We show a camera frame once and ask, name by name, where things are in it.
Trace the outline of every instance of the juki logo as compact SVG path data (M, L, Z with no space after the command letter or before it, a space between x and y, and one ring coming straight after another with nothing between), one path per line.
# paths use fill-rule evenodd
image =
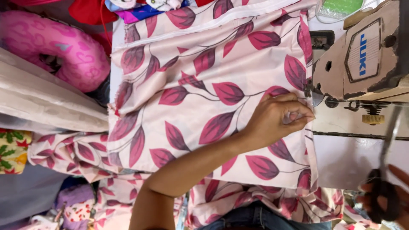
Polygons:
M365 34L361 35L361 48L359 51L359 75L362 76L365 74L366 70L366 52L364 50L366 49L366 39L364 40Z

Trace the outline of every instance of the red cable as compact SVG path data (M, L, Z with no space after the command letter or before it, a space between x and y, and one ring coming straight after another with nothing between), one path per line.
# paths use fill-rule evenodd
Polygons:
M101 0L101 9L100 9L99 13L101 15L101 21L102 21L103 29L105 31L105 37L108 40L109 46L112 47L111 41L109 40L108 31L106 30L105 22L103 21L103 16L102 16L102 9L103 9L104 5L105 5L105 0Z

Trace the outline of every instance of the scissors handle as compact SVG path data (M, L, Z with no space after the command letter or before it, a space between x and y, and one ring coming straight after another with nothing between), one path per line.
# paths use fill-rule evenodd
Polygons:
M368 216L374 223L381 223L382 220L395 221L399 217L399 196L396 192L395 186L381 178L381 171L373 169L368 179L373 185L372 191L367 192L365 196L371 198L371 211ZM388 199L388 206L384 211L378 204L378 196L384 196Z

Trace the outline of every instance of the blue jeans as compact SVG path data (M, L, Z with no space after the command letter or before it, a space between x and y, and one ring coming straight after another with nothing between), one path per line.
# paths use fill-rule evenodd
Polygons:
M234 209L215 222L197 230L222 230L229 227L262 227L269 230L331 230L331 222L290 221L275 214L261 201L257 201L248 207Z

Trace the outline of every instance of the white cable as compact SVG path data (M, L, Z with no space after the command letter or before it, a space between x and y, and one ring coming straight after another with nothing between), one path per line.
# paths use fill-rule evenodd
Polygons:
M365 7L367 7L367 6L369 6L370 4L372 4L372 3L374 3L374 2L380 2L380 0L372 0L372 1L370 1L369 3L366 3L365 5L361 6L361 8L355 10L353 13L349 14L348 16L345 16L345 17L343 17L343 18L341 18L341 19L337 19L337 20L335 20L335 21L330 21L330 22L328 22L328 21L322 21L322 20L319 18L318 8L319 8L320 0L318 0L318 1L317 1L317 6L315 7L315 17L317 17L317 20L318 20L319 22L324 23L324 24L337 23L337 22L340 22L340 21L345 20L345 19L348 18L349 16L355 14L356 12L360 11L361 9L363 9L363 8L365 8Z

